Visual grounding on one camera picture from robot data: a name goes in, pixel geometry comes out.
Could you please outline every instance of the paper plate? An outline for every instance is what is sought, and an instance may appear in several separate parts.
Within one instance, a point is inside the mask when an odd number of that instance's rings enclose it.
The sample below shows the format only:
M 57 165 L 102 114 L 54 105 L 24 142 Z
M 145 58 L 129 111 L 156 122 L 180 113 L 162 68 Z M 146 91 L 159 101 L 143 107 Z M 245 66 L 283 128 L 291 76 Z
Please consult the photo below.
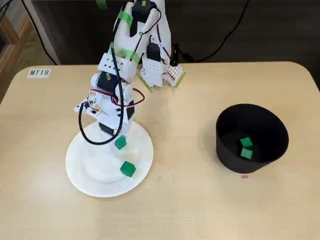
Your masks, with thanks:
M 110 138 L 101 131 L 98 122 L 84 129 L 89 139 L 103 142 Z M 127 145 L 118 150 L 115 143 L 92 145 L 79 132 L 66 153 L 65 169 L 71 183 L 81 192 L 93 197 L 108 198 L 122 195 L 147 176 L 154 158 L 154 148 L 147 131 L 133 122 Z M 120 167 L 127 161 L 136 171 L 132 177 L 121 173 Z

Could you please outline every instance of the black bowl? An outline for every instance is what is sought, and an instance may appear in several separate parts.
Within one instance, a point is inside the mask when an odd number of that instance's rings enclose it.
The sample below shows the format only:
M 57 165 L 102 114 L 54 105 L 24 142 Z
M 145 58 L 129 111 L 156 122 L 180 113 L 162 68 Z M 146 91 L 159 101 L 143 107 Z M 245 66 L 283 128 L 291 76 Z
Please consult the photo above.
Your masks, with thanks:
M 287 151 L 289 135 L 282 121 L 271 111 L 253 104 L 237 104 L 225 109 L 216 121 L 216 153 L 230 170 L 247 174 L 281 158 Z M 252 146 L 240 139 L 249 137 Z M 241 156 L 243 148 L 251 158 Z

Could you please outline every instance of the green cube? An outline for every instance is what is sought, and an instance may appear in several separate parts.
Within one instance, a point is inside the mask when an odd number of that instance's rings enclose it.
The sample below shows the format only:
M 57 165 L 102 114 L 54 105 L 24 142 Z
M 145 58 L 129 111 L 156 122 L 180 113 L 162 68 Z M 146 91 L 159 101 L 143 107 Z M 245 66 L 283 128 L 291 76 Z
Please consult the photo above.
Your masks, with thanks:
M 124 136 L 119 137 L 117 140 L 115 140 L 114 145 L 118 150 L 121 150 L 127 145 L 126 138 Z
M 248 148 L 248 147 L 252 147 L 253 146 L 253 144 L 252 144 L 252 142 L 251 142 L 251 139 L 250 139 L 250 137 L 245 137 L 245 138 L 241 138 L 240 139 L 240 142 L 241 142 L 241 144 L 242 144 L 242 146 L 244 147 L 244 148 Z
M 120 170 L 123 175 L 126 175 L 131 178 L 136 171 L 136 167 L 131 162 L 125 161 L 122 164 Z
M 241 157 L 251 160 L 253 151 L 242 148 Z

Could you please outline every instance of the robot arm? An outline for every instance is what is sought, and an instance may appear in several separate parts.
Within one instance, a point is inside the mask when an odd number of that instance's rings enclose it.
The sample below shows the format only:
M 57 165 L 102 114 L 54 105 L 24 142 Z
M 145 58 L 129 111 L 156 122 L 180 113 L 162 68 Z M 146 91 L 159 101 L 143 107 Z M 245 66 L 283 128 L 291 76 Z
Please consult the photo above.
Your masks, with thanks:
M 170 66 L 171 32 L 165 0 L 127 0 L 115 21 L 114 32 L 114 43 L 103 54 L 98 65 L 100 73 L 95 73 L 91 78 L 93 89 L 74 110 L 78 112 L 83 104 L 83 112 L 94 117 L 100 128 L 113 136 L 118 130 L 121 116 L 118 104 L 119 74 L 125 106 L 120 136 L 126 137 L 137 105 L 132 92 L 136 90 L 142 94 L 130 85 L 140 60 L 141 78 L 151 88 L 161 87 L 163 81 L 175 87 L 183 76 L 183 70 L 179 65 Z

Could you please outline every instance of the label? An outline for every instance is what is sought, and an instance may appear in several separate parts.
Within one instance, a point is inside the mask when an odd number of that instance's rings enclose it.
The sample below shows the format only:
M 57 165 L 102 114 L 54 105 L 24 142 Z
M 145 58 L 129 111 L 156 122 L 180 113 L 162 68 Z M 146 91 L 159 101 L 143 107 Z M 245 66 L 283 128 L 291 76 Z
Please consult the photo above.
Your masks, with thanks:
M 27 78 L 28 79 L 47 79 L 51 73 L 51 68 L 31 68 Z

